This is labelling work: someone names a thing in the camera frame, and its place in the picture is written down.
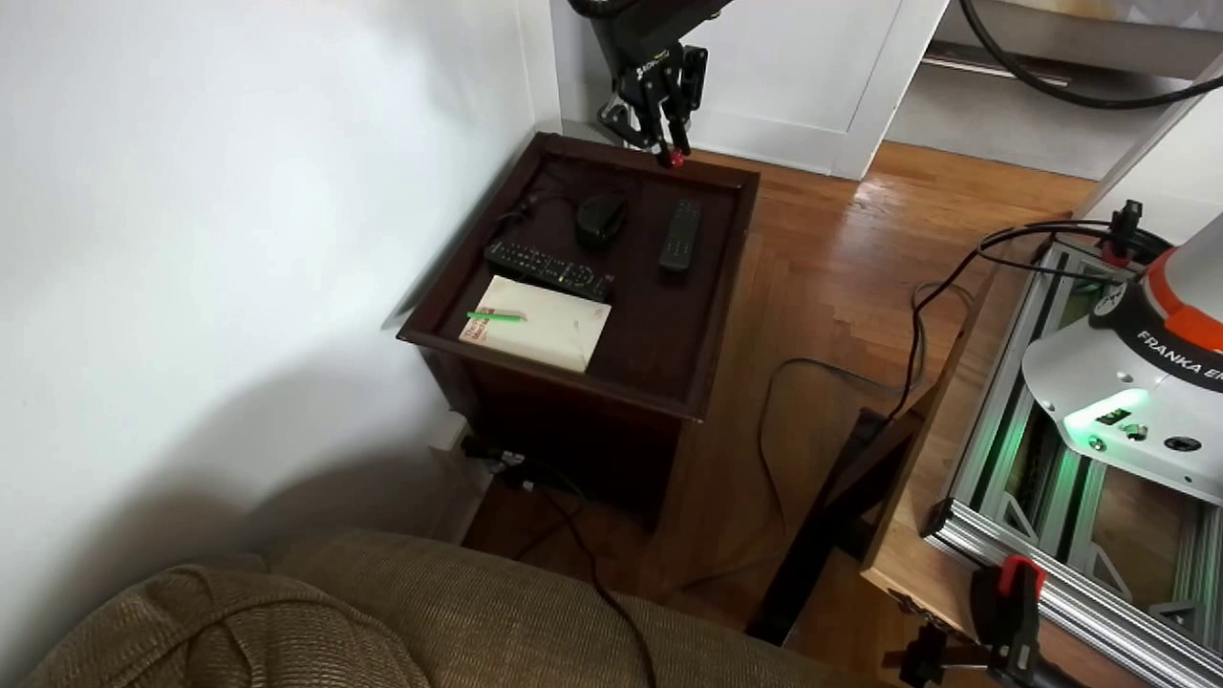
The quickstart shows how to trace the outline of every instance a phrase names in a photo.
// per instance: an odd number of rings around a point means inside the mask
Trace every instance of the green light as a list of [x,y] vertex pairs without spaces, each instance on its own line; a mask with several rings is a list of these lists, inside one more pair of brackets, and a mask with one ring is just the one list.
[[1016,463],[1022,463],[1024,438],[1028,438],[1024,426],[1008,426],[997,449],[997,469],[1008,474],[1008,486],[1022,477]]
[[1097,422],[1099,416],[1108,416],[1108,413],[1117,413],[1117,408],[1139,408],[1139,407],[1146,407],[1146,389],[1120,389],[1120,395],[1112,395],[1112,399],[1099,399],[1099,403],[1093,403],[1093,407],[1087,407],[1087,408],[1078,408],[1078,413],[1070,413],[1067,416],[1067,434],[1070,434],[1070,439],[1078,443],[1078,449],[1087,449],[1087,443],[1093,443],[1093,430],[1097,430]]

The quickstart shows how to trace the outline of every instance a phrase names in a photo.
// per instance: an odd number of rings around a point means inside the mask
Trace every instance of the paper sheet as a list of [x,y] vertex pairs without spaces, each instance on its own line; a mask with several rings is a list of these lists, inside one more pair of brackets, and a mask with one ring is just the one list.
[[457,341],[564,370],[583,370],[602,336],[606,315],[606,301],[492,277],[478,309],[466,315]]

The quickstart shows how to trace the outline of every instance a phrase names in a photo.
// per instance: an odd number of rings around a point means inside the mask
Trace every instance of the beige couch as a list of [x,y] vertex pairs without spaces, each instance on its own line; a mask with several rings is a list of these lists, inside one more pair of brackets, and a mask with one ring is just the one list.
[[[624,602],[660,688],[846,686],[744,636]],[[164,571],[92,612],[25,678],[51,686],[644,686],[581,581],[405,534],[318,534]]]

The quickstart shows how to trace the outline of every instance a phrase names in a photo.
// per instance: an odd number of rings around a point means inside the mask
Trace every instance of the power cord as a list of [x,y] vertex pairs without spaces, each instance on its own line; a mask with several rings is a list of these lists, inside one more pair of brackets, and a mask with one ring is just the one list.
[[981,25],[981,12],[979,12],[979,0],[960,0],[963,9],[963,18],[969,29],[969,34],[981,41],[981,50],[1006,68],[1013,74],[1022,83],[1042,91],[1042,96],[1055,96],[1064,105],[1078,105],[1078,109],[1097,109],[1097,113],[1139,113],[1139,109],[1171,109],[1171,105],[1181,105],[1181,99],[1197,99],[1204,91],[1216,91],[1223,87],[1223,77],[1210,77],[1210,80],[1197,80],[1190,87],[1174,87],[1174,91],[1159,91],[1159,96],[1131,96],[1131,99],[1108,99],[1108,96],[1087,96],[1087,91],[1075,91],[1075,87],[1064,87],[1064,83],[1051,83],[1042,80],[1039,74],[1032,74],[1022,57],[1013,57],[992,34],[990,29]]
[[545,541],[564,532],[564,520],[545,523],[534,541],[526,541],[513,557],[526,561]]
[[614,195],[624,195],[624,201],[629,201],[633,202],[633,195],[641,192],[641,181],[637,175],[614,175],[614,181],[595,181],[595,184],[578,184],[578,181],[569,181],[569,175],[563,175],[563,173],[554,173],[550,165],[540,173],[540,175],[545,175],[545,181],[554,181],[557,188],[563,188],[563,201],[578,212],[581,206],[581,201],[583,195],[592,195],[592,192],[614,192]]
[[[908,355],[907,355],[907,376],[901,376],[901,389],[898,389],[898,403],[892,407],[892,413],[875,426],[871,438],[861,439],[861,449],[866,449],[892,422],[898,422],[898,413],[907,408],[908,395],[912,395],[912,383],[925,376],[925,316],[920,309],[934,306],[939,295],[955,295],[963,301],[963,315],[973,309],[973,297],[955,286],[955,281],[973,264],[973,259],[990,259],[990,264],[1000,264],[1000,269],[1022,269],[1022,271],[1039,271],[1039,277],[1064,277],[1064,281],[1087,281],[1087,285],[1112,285],[1112,281],[1099,281],[1099,277],[1081,277],[1081,271],[1055,271],[1055,269],[1039,269],[1039,264],[1022,264],[1022,259],[1008,259],[1008,255],[997,255],[990,253],[992,245],[1008,245],[1016,239],[1048,239],[1034,255],[1060,240],[1060,239],[1108,239],[1108,221],[1087,221],[1087,218],[1055,218],[1055,221],[1032,221],[1032,225],[1022,225],[1022,230],[997,230],[990,239],[981,239],[939,285],[920,285],[908,292]],[[771,367],[769,376],[769,385],[764,385],[764,403],[760,403],[760,413],[758,413],[758,466],[764,474],[764,486],[769,486],[769,500],[771,500],[771,513],[779,520],[787,520],[787,509],[785,509],[785,496],[779,496],[779,482],[771,474],[771,463],[769,463],[769,449],[764,449],[764,438],[769,438],[769,416],[771,416],[771,399],[776,399],[776,383],[787,376],[787,370],[799,370],[799,367],[818,367],[818,370],[829,370],[846,383],[856,383],[856,385],[875,385],[875,389],[892,389],[875,378],[865,378],[856,370],[846,370],[837,365],[827,365],[827,359],[815,359],[815,355],[792,355],[785,365]],[[707,574],[707,576],[695,576],[695,581],[685,581],[678,587],[666,602],[679,596],[679,594],[693,594],[693,590],[707,590],[707,587],[717,587],[717,581],[734,581],[743,574],[754,574],[760,565],[771,565],[776,553],[760,553],[760,557],[749,557],[749,561],[739,561],[739,565],[727,565],[722,574]]]
[[588,565],[588,587],[600,594],[600,602],[624,620],[624,627],[629,630],[633,648],[637,648],[637,659],[641,659],[641,671],[644,671],[644,688],[657,688],[657,666],[653,666],[653,650],[637,627],[637,620],[606,594],[606,587],[600,581],[600,557],[592,553],[592,547],[583,542],[573,513],[550,496],[545,491],[540,491],[541,500],[564,520],[578,551],[583,553],[583,565]]
[[1075,245],[1075,240],[1055,240],[1060,248],[1067,253],[1078,253],[1078,255],[1088,255],[1088,259],[1099,259],[1099,245],[1087,248],[1087,245]]
[[[478,438],[470,438],[470,439],[464,443],[464,452],[475,457],[475,458],[497,463],[497,466],[499,466],[497,474],[504,474],[504,469],[523,469],[523,482],[526,482],[531,469],[541,469],[545,477],[554,477],[554,482],[563,482],[564,491],[573,491],[573,494],[581,496],[581,509],[588,504],[583,491],[581,491],[564,469],[550,466],[545,458],[526,458],[526,457],[521,457],[521,452],[504,452],[499,443],[478,439]],[[540,496],[557,513],[557,520],[569,528],[569,534],[573,534],[573,542],[578,542],[578,551],[581,551],[581,557],[583,557],[583,565],[588,565],[588,587],[592,587],[592,590],[600,594],[600,602],[624,620],[624,627],[629,630],[629,639],[633,639],[633,648],[637,648],[637,655],[641,655],[644,688],[657,688],[653,650],[650,650],[641,627],[633,625],[633,617],[606,594],[606,587],[602,587],[602,576],[600,576],[600,557],[595,557],[595,551],[583,542],[583,534],[581,534],[581,528],[578,528],[578,513],[581,513],[581,509],[569,513],[554,494],[545,494],[545,486],[534,486],[534,494],[540,494]]]
[[534,218],[534,212],[545,206],[545,202],[564,202],[569,212],[578,212],[581,202],[578,202],[573,181],[564,181],[564,175],[554,173],[554,167],[541,167],[541,173],[531,181],[531,188],[526,188],[504,213],[492,218],[492,225],[497,225],[492,239],[504,239],[507,230],[526,225],[526,221]]

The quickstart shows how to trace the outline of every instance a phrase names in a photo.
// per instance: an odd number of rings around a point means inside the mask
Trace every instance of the remote control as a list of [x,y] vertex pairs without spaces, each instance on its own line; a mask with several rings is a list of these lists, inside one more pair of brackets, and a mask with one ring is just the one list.
[[614,286],[611,277],[600,277],[588,264],[573,264],[521,240],[492,240],[484,248],[484,259],[497,277],[540,285],[540,286],[564,292],[592,301],[606,301]]
[[674,221],[666,225],[657,269],[685,277],[693,269],[695,240],[700,240],[700,202],[679,201],[674,212]]

